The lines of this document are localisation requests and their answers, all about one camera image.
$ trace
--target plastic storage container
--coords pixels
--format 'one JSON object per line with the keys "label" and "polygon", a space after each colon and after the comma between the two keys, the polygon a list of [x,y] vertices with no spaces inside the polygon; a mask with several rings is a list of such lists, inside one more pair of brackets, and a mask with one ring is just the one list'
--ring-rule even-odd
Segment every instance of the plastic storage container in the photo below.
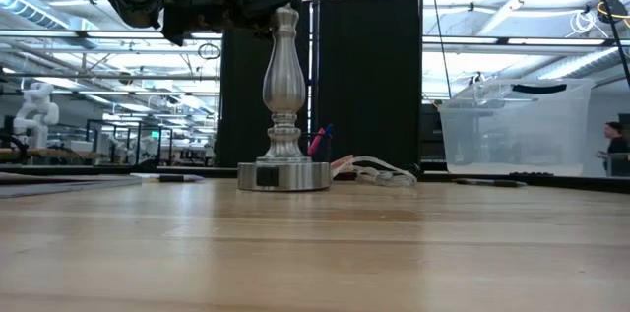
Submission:
{"label": "plastic storage container", "polygon": [[476,83],[440,106],[456,174],[582,173],[591,80]]}

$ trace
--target wooden table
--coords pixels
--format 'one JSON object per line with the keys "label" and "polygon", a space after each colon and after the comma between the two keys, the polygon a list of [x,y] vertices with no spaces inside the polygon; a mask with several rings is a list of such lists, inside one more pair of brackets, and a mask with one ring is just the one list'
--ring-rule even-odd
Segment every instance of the wooden table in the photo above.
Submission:
{"label": "wooden table", "polygon": [[2,312],[630,310],[630,196],[233,180],[0,201]]}

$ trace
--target metal base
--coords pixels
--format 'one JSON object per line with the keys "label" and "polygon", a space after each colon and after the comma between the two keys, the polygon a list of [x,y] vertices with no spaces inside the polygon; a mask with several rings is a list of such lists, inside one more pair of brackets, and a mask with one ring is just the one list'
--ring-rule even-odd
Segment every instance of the metal base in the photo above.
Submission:
{"label": "metal base", "polygon": [[254,191],[309,191],[331,186],[329,163],[240,163],[238,189]]}

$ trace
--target black curtain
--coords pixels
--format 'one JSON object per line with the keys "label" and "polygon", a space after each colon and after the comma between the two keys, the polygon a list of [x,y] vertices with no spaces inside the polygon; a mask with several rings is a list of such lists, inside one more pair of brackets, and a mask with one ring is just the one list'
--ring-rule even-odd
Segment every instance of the black curtain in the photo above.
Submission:
{"label": "black curtain", "polygon": [[[297,25],[297,56],[308,81],[310,3],[300,3]],[[219,122],[215,143],[216,166],[235,168],[253,162],[269,148],[267,129],[273,126],[271,112],[263,102],[263,81],[273,49],[271,40],[252,31],[226,31],[222,39]],[[306,131],[306,103],[297,114],[296,126]]]}
{"label": "black curtain", "polygon": [[333,158],[418,161],[418,0],[321,0],[319,127]]}

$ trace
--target pink marker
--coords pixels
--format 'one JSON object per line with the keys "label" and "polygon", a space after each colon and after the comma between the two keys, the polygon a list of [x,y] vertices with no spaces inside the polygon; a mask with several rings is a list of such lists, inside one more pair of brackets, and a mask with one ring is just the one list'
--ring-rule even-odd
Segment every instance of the pink marker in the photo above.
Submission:
{"label": "pink marker", "polygon": [[315,153],[317,152],[317,147],[319,146],[319,142],[322,138],[320,135],[324,135],[325,133],[326,133],[326,130],[324,130],[324,128],[319,129],[319,131],[317,132],[317,136],[315,136],[315,140],[313,140],[311,147],[309,147],[308,151],[306,152],[307,155],[309,156],[315,155]]}

